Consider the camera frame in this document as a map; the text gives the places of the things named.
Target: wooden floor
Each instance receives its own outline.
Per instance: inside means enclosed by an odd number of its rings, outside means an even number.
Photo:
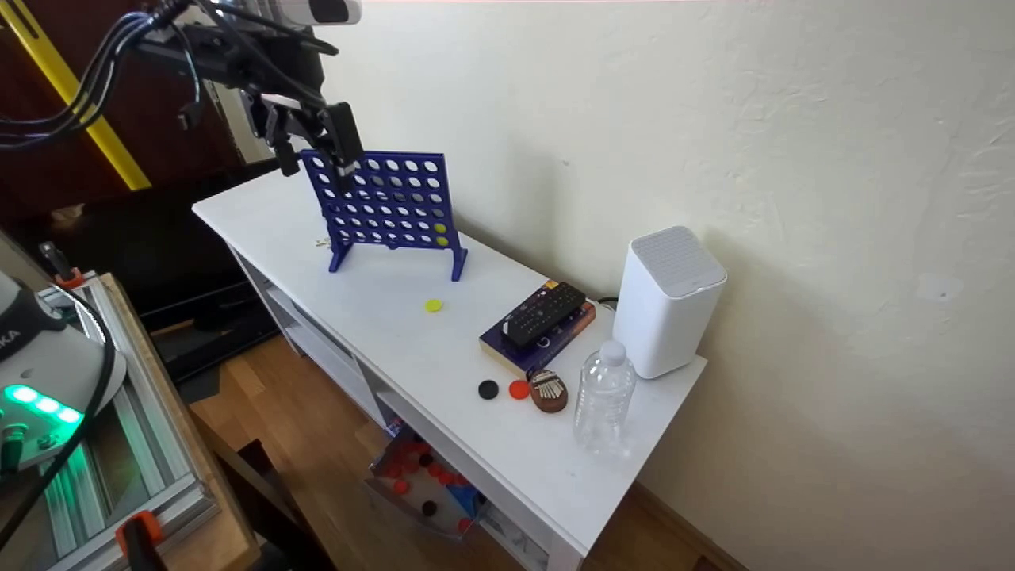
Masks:
[[[192,412],[231,446],[262,442],[337,569],[518,569],[484,534],[450,543],[378,498],[363,472],[383,446],[379,429],[283,338],[231,360],[218,378],[223,390],[192,404]],[[654,498],[630,491],[585,569],[706,571],[717,564],[654,509]]]

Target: cabinet top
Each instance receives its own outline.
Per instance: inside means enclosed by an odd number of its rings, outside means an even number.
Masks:
[[[583,354],[609,335],[609,309],[595,309],[599,316],[549,366],[569,404],[545,416],[508,390],[499,400],[474,393],[484,378],[501,387],[518,378],[477,347],[477,333],[545,282],[530,267],[463,235],[470,264],[458,282],[446,278],[446,250],[370,243],[352,249],[339,273],[325,273],[325,230],[303,175],[253,177],[192,212],[581,556],[593,548],[703,371],[703,360],[693,360],[637,385],[624,446],[593,457],[576,446],[569,419]]]

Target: white speaker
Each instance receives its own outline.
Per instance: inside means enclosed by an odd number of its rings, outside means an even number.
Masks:
[[[628,243],[612,335],[637,378],[662,378],[696,354],[727,271],[674,225]]]

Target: clear glass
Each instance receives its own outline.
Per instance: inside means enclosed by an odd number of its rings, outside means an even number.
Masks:
[[[575,406],[575,434],[581,446],[593,455],[620,446],[630,390],[635,375],[624,347],[605,338],[581,371]]]

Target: black cable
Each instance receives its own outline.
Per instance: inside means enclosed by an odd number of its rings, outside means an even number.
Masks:
[[[180,14],[186,14],[189,0],[160,0],[160,11],[156,14],[151,25],[165,30],[170,25]]]
[[[189,106],[197,107],[203,103],[203,87],[200,87],[200,71],[192,62],[192,43],[189,43],[189,36],[185,36],[178,25],[170,25],[170,31],[180,37],[180,52],[185,52],[185,61],[186,61],[186,74],[189,74]]]
[[[319,53],[339,53],[339,49],[333,49],[333,43],[325,43],[325,41],[308,36],[308,31],[299,31],[299,30],[279,25],[279,22],[272,22],[272,20],[262,20],[262,15],[256,15],[256,14],[246,14],[246,11],[239,11],[239,5],[227,5],[227,3],[214,3],[214,11],[218,11],[218,14],[227,14],[227,15],[239,15],[239,20],[246,20],[246,22],[253,22],[253,25],[272,30],[272,31],[279,31],[279,36],[287,36],[287,37],[295,37],[295,41],[319,52]]]
[[[292,92],[299,92],[303,103],[322,107],[319,95],[302,87],[299,80],[284,76],[244,31],[239,31],[231,22],[224,22],[208,0],[197,0],[205,15],[231,37],[239,41],[251,57],[256,57],[268,74],[274,74]]]
[[[56,113],[50,117],[32,117],[32,120],[11,120],[11,117],[0,117],[0,127],[46,127],[46,124],[56,124],[56,120],[65,120],[65,113],[73,113],[82,99],[92,92],[92,83],[99,80],[99,62],[105,62],[110,43],[127,31],[127,25],[138,25],[138,20],[145,20],[142,14],[123,14],[108,31],[105,37],[99,41],[99,52],[92,53],[85,74],[82,74],[82,83],[75,88],[75,95],[65,103],[65,107],[60,107]]]
[[[105,61],[105,83],[100,83],[99,103],[89,103],[85,110],[80,110],[80,117],[65,117],[60,127],[46,130],[46,132],[23,132],[19,144],[6,144],[6,146],[0,146],[0,149],[4,149],[4,153],[32,149],[32,146],[44,146],[44,144],[53,144],[53,139],[60,139],[60,135],[68,135],[68,132],[80,132],[80,130],[92,127],[92,124],[100,117],[105,106],[108,106],[110,87],[113,87],[116,71],[119,71],[116,61],[119,61],[123,49],[129,49],[132,41],[138,41],[145,31],[151,31],[151,22],[142,22],[142,25],[137,25],[137,30],[129,30],[129,31],[110,49],[110,53],[108,53],[108,61]]]
[[[23,520],[27,518],[27,512],[33,509],[33,502],[44,496],[44,489],[53,481],[53,477],[65,465],[68,455],[75,452],[75,443],[96,429],[99,409],[100,409],[100,396],[108,390],[110,371],[113,371],[113,338],[105,327],[105,319],[96,315],[96,309],[89,303],[82,303],[75,291],[64,289],[64,294],[68,294],[100,329],[100,366],[99,366],[99,382],[96,390],[89,396],[85,416],[75,425],[75,432],[65,437],[65,443],[56,452],[56,457],[50,460],[50,465],[42,472],[42,480],[33,480],[33,486],[27,489],[27,496],[23,498],[23,504],[6,518],[4,530],[0,530],[0,553],[6,548],[6,543],[11,538],[11,534],[23,526]]]

